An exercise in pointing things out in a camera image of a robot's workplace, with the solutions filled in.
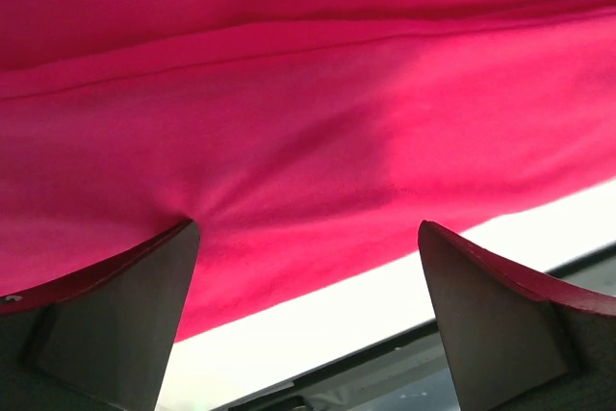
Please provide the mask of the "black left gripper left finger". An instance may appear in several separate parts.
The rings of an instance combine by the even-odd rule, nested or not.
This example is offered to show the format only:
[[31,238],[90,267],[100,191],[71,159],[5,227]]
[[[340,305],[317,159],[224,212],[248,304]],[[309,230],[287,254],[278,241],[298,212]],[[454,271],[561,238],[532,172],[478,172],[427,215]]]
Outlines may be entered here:
[[184,220],[87,268],[1,297],[4,410],[152,410],[193,278]]

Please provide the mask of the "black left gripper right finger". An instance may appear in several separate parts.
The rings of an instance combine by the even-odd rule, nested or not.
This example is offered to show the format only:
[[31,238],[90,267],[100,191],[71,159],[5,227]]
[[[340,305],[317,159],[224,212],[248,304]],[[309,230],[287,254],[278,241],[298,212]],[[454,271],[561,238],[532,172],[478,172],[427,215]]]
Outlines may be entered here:
[[463,410],[612,410],[615,298],[419,228],[431,303]]

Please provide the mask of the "pink t shirt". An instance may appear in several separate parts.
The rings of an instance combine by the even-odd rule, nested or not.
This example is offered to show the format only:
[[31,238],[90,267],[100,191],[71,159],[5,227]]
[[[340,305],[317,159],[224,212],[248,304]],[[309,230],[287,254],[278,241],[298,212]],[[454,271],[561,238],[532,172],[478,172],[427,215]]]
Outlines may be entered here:
[[615,174],[615,0],[1,0],[1,291],[184,218],[187,339]]

